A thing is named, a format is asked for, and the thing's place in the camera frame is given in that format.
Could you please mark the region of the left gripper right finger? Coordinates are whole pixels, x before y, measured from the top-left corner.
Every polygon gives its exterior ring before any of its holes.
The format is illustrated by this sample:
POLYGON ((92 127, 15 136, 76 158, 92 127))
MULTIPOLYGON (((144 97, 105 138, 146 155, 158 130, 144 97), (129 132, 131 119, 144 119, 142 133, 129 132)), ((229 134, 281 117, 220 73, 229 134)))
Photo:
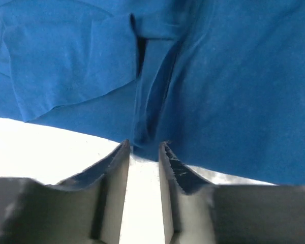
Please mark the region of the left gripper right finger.
POLYGON ((305 186, 215 185, 159 146, 166 243, 305 243, 305 186))

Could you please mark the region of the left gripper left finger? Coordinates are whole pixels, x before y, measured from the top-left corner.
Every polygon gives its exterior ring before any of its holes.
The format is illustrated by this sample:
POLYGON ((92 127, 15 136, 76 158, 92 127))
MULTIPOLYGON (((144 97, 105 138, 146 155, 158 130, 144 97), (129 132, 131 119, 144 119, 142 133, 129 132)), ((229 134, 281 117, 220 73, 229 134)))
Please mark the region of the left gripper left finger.
POLYGON ((0 243, 118 243, 129 160, 124 141, 56 185, 0 177, 0 243))

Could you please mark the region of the blue t shirt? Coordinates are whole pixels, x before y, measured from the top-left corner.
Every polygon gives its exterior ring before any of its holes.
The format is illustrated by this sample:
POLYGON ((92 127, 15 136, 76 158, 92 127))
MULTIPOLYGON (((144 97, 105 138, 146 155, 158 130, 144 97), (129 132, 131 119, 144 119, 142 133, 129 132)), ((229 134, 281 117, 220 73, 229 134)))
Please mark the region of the blue t shirt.
POLYGON ((305 1, 0 1, 0 117, 305 185, 305 1))

